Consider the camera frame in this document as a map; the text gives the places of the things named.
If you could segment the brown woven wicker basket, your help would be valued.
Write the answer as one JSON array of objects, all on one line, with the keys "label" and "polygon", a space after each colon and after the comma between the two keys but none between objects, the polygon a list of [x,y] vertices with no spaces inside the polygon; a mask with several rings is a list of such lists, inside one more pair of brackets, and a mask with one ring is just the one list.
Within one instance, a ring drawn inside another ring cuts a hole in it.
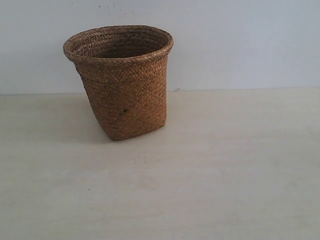
[{"label": "brown woven wicker basket", "polygon": [[173,45],[170,33],[148,25],[93,28],[63,44],[93,114],[111,140],[135,138],[166,124]]}]

